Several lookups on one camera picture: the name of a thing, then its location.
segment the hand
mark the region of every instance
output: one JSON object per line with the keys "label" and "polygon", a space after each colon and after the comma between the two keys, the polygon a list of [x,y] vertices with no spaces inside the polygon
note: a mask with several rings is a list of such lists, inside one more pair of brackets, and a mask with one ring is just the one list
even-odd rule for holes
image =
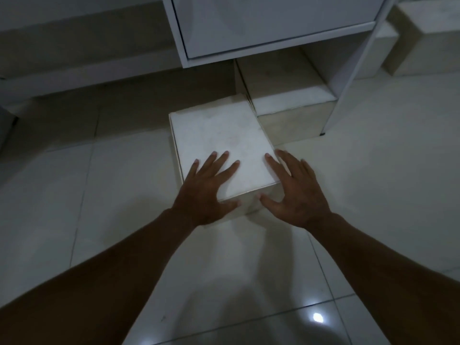
{"label": "hand", "polygon": [[237,208],[238,201],[217,201],[217,190],[231,178],[240,165],[237,160],[225,171],[217,174],[227,161],[229,152],[225,151],[216,161],[217,152],[213,152],[198,172],[199,161],[195,160],[174,201],[173,210],[187,215],[194,227],[206,225],[223,218]]}
{"label": "hand", "polygon": [[297,160],[290,153],[275,150],[286,163],[291,175],[272,156],[265,154],[269,166],[276,173],[284,189],[284,198],[275,202],[265,194],[259,199],[275,217],[294,226],[307,229],[309,223],[332,214],[313,169],[305,160]]}

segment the drawer front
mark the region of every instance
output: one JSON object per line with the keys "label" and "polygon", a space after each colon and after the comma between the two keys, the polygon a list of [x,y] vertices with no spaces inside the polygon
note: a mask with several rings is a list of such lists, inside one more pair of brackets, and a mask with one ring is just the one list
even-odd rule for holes
{"label": "drawer front", "polygon": [[187,57],[371,22],[384,0],[172,0]]}

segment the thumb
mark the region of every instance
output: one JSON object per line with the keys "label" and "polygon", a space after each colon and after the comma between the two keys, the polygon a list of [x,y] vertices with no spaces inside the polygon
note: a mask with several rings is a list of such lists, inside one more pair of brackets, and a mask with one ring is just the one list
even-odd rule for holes
{"label": "thumb", "polygon": [[226,201],[220,204],[220,214],[222,217],[241,206],[240,201]]}
{"label": "thumb", "polygon": [[278,215],[281,212],[281,207],[282,207],[281,203],[273,201],[266,194],[258,194],[257,197],[262,203],[262,206],[267,208],[271,212],[271,214],[273,214],[275,217],[278,217]]}

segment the white tile floor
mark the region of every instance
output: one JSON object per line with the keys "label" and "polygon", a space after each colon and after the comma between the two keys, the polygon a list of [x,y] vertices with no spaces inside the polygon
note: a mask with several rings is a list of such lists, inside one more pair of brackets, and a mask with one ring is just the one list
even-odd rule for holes
{"label": "white tile floor", "polygon": [[[233,94],[232,75],[218,63],[57,94],[21,110],[21,123],[36,132],[18,125],[0,155],[0,305],[167,208],[180,184],[167,114]],[[381,72],[354,82],[325,136],[283,146],[312,164],[334,210],[458,280],[459,97],[460,73]],[[125,344],[177,338],[387,343],[318,242],[266,211],[193,232]]]}

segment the person's right arm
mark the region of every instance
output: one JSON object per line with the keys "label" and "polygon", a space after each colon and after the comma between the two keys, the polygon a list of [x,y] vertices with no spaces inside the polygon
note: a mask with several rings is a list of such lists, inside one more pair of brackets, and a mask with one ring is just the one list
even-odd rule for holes
{"label": "person's right arm", "polygon": [[307,229],[329,252],[392,344],[460,344],[460,283],[396,253],[332,213],[305,160],[277,150],[291,174],[270,155],[285,197],[262,204]]}

